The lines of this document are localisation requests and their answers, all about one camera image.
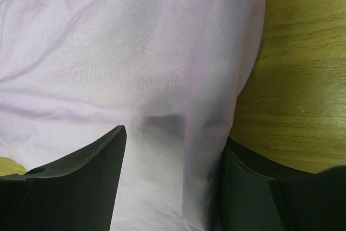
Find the folded fabric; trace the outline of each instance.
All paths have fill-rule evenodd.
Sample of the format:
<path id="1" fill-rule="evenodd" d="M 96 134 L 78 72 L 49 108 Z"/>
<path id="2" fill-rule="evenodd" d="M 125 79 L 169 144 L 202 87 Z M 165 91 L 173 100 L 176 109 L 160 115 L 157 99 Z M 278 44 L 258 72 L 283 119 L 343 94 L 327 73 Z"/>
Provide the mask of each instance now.
<path id="1" fill-rule="evenodd" d="M 0 0 L 0 156 L 29 170 L 123 124 L 111 230 L 210 230 L 264 2 Z"/>

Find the tabletop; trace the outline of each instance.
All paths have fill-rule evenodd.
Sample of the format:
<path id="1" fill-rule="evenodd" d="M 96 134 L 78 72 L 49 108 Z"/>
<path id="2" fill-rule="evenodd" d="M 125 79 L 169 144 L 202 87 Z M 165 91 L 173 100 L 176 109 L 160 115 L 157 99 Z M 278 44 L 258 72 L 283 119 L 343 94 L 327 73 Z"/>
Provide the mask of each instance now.
<path id="1" fill-rule="evenodd" d="M 346 164 L 344 0 L 267 0 L 261 49 L 230 136 L 286 166 Z M 0 175 L 22 172 L 0 159 Z"/>

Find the black plastic part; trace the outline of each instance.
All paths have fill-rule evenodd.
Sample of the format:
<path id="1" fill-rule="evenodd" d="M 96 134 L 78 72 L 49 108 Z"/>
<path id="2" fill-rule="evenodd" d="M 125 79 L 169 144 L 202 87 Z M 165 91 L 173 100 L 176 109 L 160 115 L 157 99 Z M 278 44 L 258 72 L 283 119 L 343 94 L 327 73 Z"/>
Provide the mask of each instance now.
<path id="1" fill-rule="evenodd" d="M 109 231 L 124 127 L 25 175 L 0 177 L 2 231 Z"/>
<path id="2" fill-rule="evenodd" d="M 346 167 L 306 173 L 228 139 L 222 169 L 223 231 L 346 230 Z"/>

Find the cloth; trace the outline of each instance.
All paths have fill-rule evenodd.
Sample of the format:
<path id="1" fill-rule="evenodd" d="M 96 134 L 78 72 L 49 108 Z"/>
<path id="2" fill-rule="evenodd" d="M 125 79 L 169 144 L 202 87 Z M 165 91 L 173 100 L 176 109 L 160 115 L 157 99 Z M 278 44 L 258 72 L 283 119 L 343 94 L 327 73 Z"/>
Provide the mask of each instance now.
<path id="1" fill-rule="evenodd" d="M 123 124 L 111 230 L 210 230 L 264 2 L 0 0 L 0 156 L 31 169 Z"/>

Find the scratch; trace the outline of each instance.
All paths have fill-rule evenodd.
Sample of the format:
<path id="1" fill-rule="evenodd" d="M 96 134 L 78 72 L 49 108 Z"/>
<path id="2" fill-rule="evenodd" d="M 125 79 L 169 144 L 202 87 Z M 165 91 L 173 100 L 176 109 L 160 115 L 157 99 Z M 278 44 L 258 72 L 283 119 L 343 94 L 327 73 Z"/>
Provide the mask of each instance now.
<path id="1" fill-rule="evenodd" d="M 298 105 L 298 107 L 301 109 L 301 111 L 304 113 L 305 116 L 309 117 L 307 113 L 305 113 L 304 109 L 302 109 L 302 107 L 298 104 L 297 101 L 294 100 L 294 102 L 296 102 L 296 104 Z"/>

